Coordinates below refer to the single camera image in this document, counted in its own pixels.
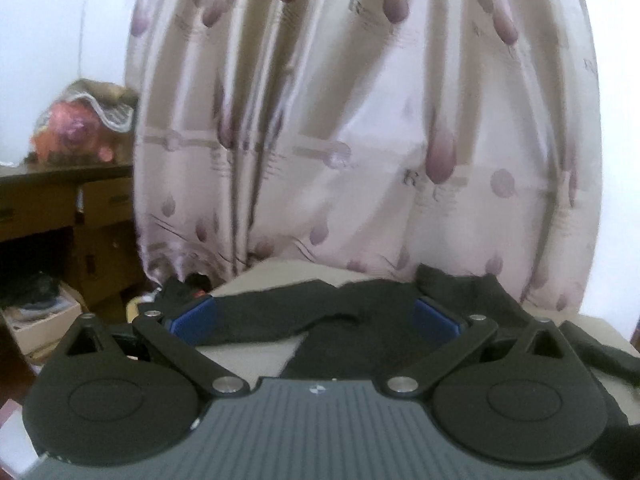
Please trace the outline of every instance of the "silver screw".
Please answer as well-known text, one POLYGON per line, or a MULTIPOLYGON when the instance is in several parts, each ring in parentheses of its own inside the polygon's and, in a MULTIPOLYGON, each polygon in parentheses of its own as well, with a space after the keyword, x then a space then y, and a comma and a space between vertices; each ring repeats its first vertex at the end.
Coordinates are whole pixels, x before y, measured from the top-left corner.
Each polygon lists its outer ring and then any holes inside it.
POLYGON ((410 394, 418 389, 418 381, 411 377, 392 377, 386 382, 386 386, 396 394, 410 394))
POLYGON ((234 394, 242 390, 244 381, 240 377, 218 377, 212 386, 220 394, 234 394))

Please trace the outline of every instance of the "blue pad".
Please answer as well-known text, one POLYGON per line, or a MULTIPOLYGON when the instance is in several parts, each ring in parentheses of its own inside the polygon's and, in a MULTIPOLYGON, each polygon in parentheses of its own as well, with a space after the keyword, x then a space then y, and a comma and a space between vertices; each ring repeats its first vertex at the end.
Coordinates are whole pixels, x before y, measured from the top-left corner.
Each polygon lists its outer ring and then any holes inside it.
POLYGON ((216 325, 218 309, 212 297, 169 321, 167 329, 190 346, 203 344, 216 325))
POLYGON ((456 321, 443 314, 427 298, 416 300, 414 309, 414 325, 423 338, 433 343, 434 348, 457 338, 465 325, 462 320, 456 321))

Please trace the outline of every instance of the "round black disc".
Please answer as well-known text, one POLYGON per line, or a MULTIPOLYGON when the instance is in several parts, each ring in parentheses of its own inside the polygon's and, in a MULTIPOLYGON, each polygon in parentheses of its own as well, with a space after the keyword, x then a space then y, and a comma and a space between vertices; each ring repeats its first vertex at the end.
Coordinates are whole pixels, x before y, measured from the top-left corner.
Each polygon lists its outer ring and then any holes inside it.
POLYGON ((45 367, 24 406, 35 446, 72 463, 117 465, 177 442, 198 416, 198 397, 179 373, 92 353, 45 367))
POLYGON ((436 388, 434 416, 454 440, 501 462, 571 458, 593 445, 607 422, 588 372, 571 364, 527 355, 463 368, 436 388))

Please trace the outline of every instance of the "ribbed surface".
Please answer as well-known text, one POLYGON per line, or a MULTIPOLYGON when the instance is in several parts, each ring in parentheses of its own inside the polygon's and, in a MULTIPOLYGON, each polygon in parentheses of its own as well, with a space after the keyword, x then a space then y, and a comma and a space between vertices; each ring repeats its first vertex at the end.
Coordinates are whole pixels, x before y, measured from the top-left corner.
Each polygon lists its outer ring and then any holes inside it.
POLYGON ((48 458, 26 480, 604 480, 585 461, 548 471, 500 468, 467 456, 415 402, 369 381, 266 379, 244 399, 215 402, 173 449, 113 468, 48 458))

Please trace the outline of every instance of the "curtain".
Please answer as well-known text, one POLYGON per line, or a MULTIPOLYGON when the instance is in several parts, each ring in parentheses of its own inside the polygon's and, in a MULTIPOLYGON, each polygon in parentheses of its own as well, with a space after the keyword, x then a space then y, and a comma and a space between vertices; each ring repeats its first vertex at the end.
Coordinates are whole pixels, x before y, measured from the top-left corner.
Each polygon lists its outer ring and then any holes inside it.
POLYGON ((138 0, 149 276, 270 256, 577 309, 600 213, 584 0, 138 0))

